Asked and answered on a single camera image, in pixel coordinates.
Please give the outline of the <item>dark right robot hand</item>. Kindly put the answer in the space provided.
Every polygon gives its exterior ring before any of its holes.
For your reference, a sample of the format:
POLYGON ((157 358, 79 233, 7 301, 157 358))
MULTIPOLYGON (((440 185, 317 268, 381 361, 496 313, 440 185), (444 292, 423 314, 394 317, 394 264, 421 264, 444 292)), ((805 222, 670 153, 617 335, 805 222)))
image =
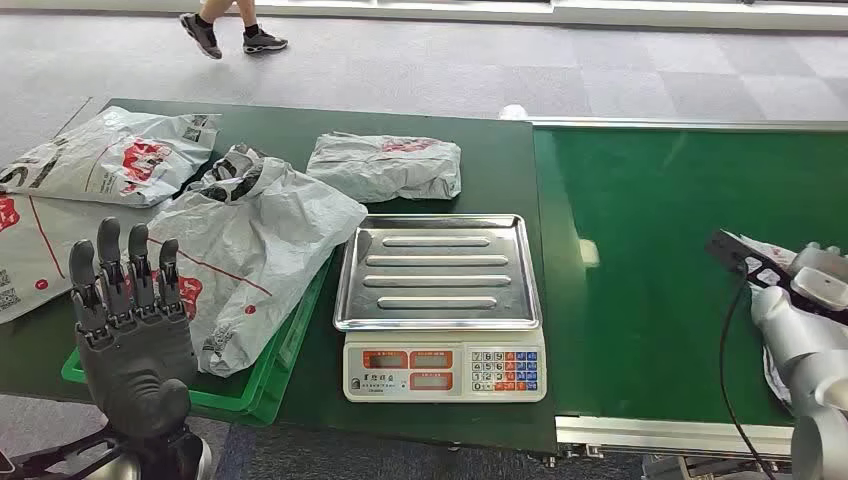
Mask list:
POLYGON ((791 287, 791 275, 776 261, 750 248, 730 233, 717 230, 713 233, 705 250, 731 272, 745 271, 746 279, 760 288, 778 286, 790 297, 793 306, 802 311, 828 318, 847 325, 847 311, 833 311, 823 304, 807 298, 791 287))

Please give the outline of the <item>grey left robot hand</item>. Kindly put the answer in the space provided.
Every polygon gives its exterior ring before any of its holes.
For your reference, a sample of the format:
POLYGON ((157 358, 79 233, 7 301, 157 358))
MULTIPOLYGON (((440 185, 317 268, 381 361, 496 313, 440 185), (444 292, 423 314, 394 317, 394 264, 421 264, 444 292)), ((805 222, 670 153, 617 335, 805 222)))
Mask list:
POLYGON ((105 218, 97 240, 80 240, 69 256, 75 340, 87 385, 109 424, 131 438, 152 439, 184 425, 198 361, 179 292, 175 239, 153 269, 148 229, 105 218))

